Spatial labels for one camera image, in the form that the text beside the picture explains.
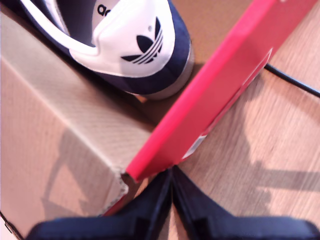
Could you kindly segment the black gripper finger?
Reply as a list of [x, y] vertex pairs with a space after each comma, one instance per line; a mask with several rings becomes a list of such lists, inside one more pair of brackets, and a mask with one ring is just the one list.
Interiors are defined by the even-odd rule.
[[178, 167], [172, 168], [173, 204], [191, 240], [239, 240], [228, 227], [235, 217], [203, 193]]
[[108, 240], [156, 240], [172, 205], [172, 170], [159, 173], [151, 183], [108, 223]]

